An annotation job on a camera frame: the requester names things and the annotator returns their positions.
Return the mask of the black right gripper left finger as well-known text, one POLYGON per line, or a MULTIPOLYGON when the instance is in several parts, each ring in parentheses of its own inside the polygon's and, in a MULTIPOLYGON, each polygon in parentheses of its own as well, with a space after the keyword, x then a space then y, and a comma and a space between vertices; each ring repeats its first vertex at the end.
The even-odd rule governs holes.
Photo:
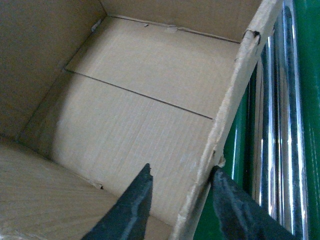
POLYGON ((143 240, 153 196, 153 176, 147 163, 115 205, 83 240, 143 240))

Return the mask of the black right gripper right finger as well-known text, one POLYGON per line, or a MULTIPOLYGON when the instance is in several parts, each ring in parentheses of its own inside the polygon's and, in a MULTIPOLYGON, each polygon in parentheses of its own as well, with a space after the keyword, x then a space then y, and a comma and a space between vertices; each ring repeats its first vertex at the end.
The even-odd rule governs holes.
POLYGON ((212 204, 226 240, 296 240, 219 166, 211 171, 212 204))

